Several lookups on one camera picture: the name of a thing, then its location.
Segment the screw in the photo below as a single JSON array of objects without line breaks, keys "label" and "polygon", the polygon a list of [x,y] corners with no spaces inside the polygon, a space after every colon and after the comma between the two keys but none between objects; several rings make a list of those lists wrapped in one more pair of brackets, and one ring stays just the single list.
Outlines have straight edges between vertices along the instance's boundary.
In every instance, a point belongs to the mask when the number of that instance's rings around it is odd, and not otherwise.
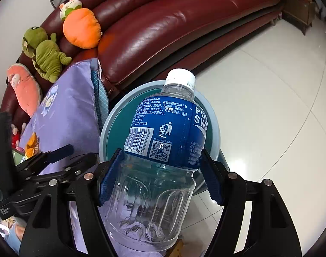
[{"label": "screw", "polygon": [[57,184],[57,180],[56,179],[52,179],[51,181],[49,181],[49,185],[50,186],[54,186]]},{"label": "screw", "polygon": [[230,179],[237,179],[237,177],[238,177],[238,175],[234,172],[230,172],[228,176]]},{"label": "screw", "polygon": [[270,180],[270,179],[265,179],[263,182],[267,186],[272,186],[272,180]]},{"label": "screw", "polygon": [[87,174],[85,174],[85,176],[84,176],[84,178],[85,178],[86,180],[90,180],[90,179],[92,179],[93,177],[94,177],[93,173],[87,173]]}]

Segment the red leather sofa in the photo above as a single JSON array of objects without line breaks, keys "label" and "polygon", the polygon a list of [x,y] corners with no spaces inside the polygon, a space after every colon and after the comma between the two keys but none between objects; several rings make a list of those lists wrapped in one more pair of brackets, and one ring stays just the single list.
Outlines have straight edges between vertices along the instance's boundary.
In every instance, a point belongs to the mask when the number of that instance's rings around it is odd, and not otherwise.
[{"label": "red leather sofa", "polygon": [[[83,50],[66,40],[59,8],[41,26],[48,34],[57,33],[61,51],[71,56],[73,62],[99,58],[102,82],[111,103],[140,84],[165,79],[172,68],[193,70],[276,18],[283,7],[282,0],[81,1],[94,12],[102,27],[103,36],[97,48]],[[24,53],[18,61],[33,73],[45,95],[51,83],[40,77]],[[11,113],[19,128],[29,120],[10,84],[0,111]]]}]

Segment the plush toy face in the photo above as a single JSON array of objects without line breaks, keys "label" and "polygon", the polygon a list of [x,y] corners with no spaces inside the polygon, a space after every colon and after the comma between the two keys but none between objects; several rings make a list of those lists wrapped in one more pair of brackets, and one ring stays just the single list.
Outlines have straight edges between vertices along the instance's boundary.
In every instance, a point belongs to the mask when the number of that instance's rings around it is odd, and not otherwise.
[{"label": "plush toy face", "polygon": [[82,8],[82,2],[79,0],[69,0],[66,4],[62,3],[59,5],[60,8],[60,18],[65,20],[66,17],[75,9]]},{"label": "plush toy face", "polygon": [[47,33],[43,28],[35,26],[28,29],[22,39],[22,50],[25,55],[32,58],[33,50],[44,40],[47,40]]},{"label": "plush toy face", "polygon": [[20,74],[19,73],[16,73],[16,74],[13,75],[13,77],[10,80],[10,83],[11,83],[13,89],[15,89],[18,86],[18,84],[20,83],[20,80],[21,79],[20,79]]}]

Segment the wall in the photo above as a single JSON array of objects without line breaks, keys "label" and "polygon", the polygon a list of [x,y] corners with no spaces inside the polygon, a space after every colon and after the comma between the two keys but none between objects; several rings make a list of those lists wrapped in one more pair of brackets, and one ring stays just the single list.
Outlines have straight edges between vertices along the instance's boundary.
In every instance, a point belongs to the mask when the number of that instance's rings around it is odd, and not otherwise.
[{"label": "wall", "polygon": [[49,0],[0,2],[0,106],[6,88],[6,71],[21,53],[24,32],[31,26],[40,25],[52,10]]}]

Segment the green stuffed toy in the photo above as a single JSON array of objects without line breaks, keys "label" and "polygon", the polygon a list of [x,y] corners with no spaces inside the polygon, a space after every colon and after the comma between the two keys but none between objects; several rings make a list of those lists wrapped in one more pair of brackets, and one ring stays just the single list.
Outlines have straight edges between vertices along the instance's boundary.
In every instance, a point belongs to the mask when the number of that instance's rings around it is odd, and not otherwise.
[{"label": "green stuffed toy", "polygon": [[62,64],[69,65],[71,57],[59,50],[57,35],[52,33],[50,40],[41,27],[28,29],[23,37],[22,49],[26,56],[32,58],[33,65],[40,76],[50,82],[57,81],[62,72]]}]

